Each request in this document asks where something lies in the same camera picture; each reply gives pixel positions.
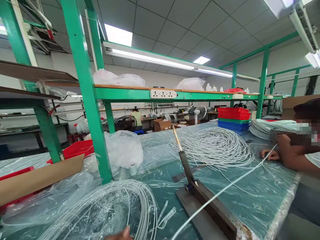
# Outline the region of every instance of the power strip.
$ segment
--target power strip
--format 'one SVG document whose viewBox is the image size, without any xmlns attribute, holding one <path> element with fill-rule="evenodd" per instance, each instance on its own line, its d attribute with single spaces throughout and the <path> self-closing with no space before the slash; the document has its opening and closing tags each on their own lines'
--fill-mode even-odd
<svg viewBox="0 0 320 240">
<path fill-rule="evenodd" d="M 152 89 L 150 90 L 150 97 L 151 98 L 176 98 L 177 97 L 177 93 L 175 91 L 171 91 L 171 90 L 161 90 L 161 88 L 159 90 L 156 89 Z"/>
<path fill-rule="evenodd" d="M 233 94 L 232 99 L 243 99 L 243 94 Z"/>
</svg>

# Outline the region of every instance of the metal base plate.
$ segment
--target metal base plate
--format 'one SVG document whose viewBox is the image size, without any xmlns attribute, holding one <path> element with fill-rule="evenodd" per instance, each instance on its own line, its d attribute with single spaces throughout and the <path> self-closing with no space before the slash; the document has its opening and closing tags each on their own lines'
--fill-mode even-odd
<svg viewBox="0 0 320 240">
<path fill-rule="evenodd" d="M 194 195 L 191 192 L 187 192 L 184 187 L 176 191 L 176 194 L 189 216 L 202 206 Z M 192 221 L 203 240 L 227 239 L 206 210 L 202 210 Z"/>
</svg>

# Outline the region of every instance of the yellow shirt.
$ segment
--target yellow shirt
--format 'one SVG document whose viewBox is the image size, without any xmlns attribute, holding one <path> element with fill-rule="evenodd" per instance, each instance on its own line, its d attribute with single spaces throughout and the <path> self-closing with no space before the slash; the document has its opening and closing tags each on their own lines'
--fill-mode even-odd
<svg viewBox="0 0 320 240">
<path fill-rule="evenodd" d="M 141 113 L 139 113 L 139 112 L 132 112 L 132 113 L 131 113 L 131 116 L 134 116 L 135 119 L 137 120 L 137 126 L 142 126 L 142 123 L 141 123 Z"/>
</svg>

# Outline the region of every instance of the standing fan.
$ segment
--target standing fan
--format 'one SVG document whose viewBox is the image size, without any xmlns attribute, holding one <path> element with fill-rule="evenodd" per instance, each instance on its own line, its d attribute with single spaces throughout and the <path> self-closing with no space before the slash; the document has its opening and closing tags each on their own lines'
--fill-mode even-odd
<svg viewBox="0 0 320 240">
<path fill-rule="evenodd" d="M 200 105 L 194 110 L 194 124 L 198 124 L 198 119 L 202 119 L 207 114 L 207 108 L 203 105 Z"/>
<path fill-rule="evenodd" d="M 137 120 L 134 116 L 122 116 L 114 122 L 114 126 L 116 128 L 116 131 L 127 130 L 134 132 L 137 126 Z"/>
</svg>

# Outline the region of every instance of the woman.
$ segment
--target woman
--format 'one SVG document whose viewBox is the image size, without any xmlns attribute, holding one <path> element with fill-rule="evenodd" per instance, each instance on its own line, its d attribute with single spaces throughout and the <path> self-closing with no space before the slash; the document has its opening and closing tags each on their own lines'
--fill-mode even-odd
<svg viewBox="0 0 320 240">
<path fill-rule="evenodd" d="M 134 109 L 132 109 L 132 113 L 130 113 L 130 115 L 134 116 L 134 118 L 137 121 L 136 131 L 141 130 L 143 118 L 141 116 L 141 113 L 139 113 L 139 110 L 137 109 L 137 107 L 134 107 Z"/>
<path fill-rule="evenodd" d="M 291 146 L 290 138 L 278 135 L 279 151 L 272 151 L 268 160 L 281 160 L 283 165 L 297 171 L 320 173 L 320 98 L 295 106 L 297 133 L 304 134 L 311 139 L 311 144 L 305 146 Z M 260 152 L 262 158 L 270 149 Z"/>
</svg>

